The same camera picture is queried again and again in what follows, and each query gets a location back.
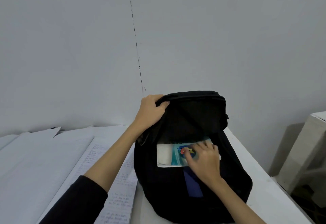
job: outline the wall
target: wall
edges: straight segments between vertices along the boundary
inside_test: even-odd
[[[130,0],[0,0],[0,132],[129,123],[142,91],[211,89],[267,170],[325,110],[326,0],[131,3],[134,27]]]

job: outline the black sleeve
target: black sleeve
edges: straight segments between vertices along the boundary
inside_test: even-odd
[[[73,183],[39,224],[93,224],[108,198],[106,191],[85,176]]]

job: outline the backpack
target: backpack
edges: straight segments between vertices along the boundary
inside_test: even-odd
[[[196,142],[209,137],[222,158],[221,177],[247,202],[252,180],[223,132],[228,124],[225,98],[214,91],[180,92],[163,96],[156,106],[164,101],[170,104],[162,118],[135,144],[134,168],[145,197],[159,216],[174,223],[234,222],[220,199],[189,167],[158,167],[156,153],[157,143]],[[201,197],[189,196],[189,176],[199,185]]]

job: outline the dark floor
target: dark floor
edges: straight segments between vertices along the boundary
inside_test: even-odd
[[[326,208],[318,207],[311,200],[313,193],[310,186],[303,185],[294,189],[291,197],[316,224],[326,224]]]

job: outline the forearm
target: forearm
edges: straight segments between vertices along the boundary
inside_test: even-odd
[[[141,128],[132,123],[84,176],[90,178],[108,192],[132,144],[142,132]]]
[[[212,191],[225,205],[237,224],[266,224],[240,197],[229,187],[225,180],[215,181]]]

